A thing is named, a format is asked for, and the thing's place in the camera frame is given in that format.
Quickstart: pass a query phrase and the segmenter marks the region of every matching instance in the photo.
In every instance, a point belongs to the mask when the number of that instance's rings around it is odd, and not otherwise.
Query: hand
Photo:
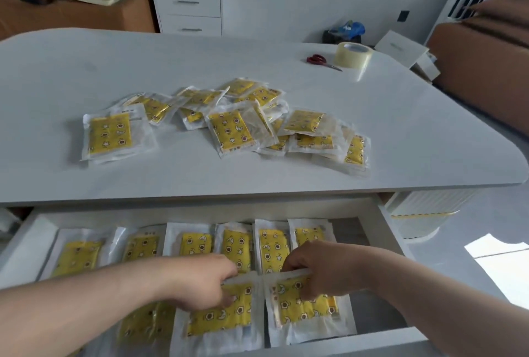
[[[186,311],[212,307],[229,307],[232,298],[221,289],[221,283],[237,276],[237,267],[221,254],[202,254],[163,258],[164,286],[161,299],[174,300]]]
[[[369,287],[366,262],[371,248],[307,241],[288,255],[282,271],[312,270],[312,279],[301,291],[304,300],[313,300],[320,294],[343,296]]]

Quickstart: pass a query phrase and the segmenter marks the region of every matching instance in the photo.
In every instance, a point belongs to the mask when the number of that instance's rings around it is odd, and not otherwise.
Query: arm
[[[305,299],[371,290],[451,356],[529,355],[529,311],[391,251],[307,242],[287,257],[283,270],[301,267],[314,273]]]
[[[220,254],[156,257],[2,290],[2,355],[67,355],[153,301],[188,310],[229,305],[220,285],[235,275]]]

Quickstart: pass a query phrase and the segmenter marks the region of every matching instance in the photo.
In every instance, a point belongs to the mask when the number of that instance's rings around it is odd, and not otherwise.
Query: tape roll
[[[334,56],[334,65],[348,69],[364,70],[373,56],[374,51],[354,42],[342,42]]]

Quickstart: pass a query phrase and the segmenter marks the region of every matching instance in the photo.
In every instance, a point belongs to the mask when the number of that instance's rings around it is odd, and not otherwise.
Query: tabletop
[[[509,140],[396,61],[375,53],[359,79],[305,62],[335,45],[86,29],[0,42],[0,205],[271,193],[356,193],[506,186],[528,166]],[[220,159],[207,129],[154,128],[160,149],[100,166],[81,162],[82,118],[138,91],[175,93],[250,77],[291,107],[334,113],[371,138],[371,174],[303,157]]]

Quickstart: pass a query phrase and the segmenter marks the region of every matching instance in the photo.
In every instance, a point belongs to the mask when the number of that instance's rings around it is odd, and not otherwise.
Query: cabinet drawer
[[[160,25],[164,34],[222,37],[221,19],[217,17],[160,15]]]
[[[378,197],[317,197],[248,199],[229,202],[200,201],[179,206],[174,201],[147,207],[102,210],[36,209],[0,255],[0,288],[37,280],[59,228],[142,227],[168,221],[188,223],[252,222],[256,218],[327,218],[336,239],[382,247],[409,258],[400,237]],[[329,354],[362,356],[438,355],[416,328],[384,300],[367,292],[351,295],[358,334],[286,347],[264,348],[245,355],[323,357]]]
[[[160,15],[221,17],[221,0],[155,0]]]

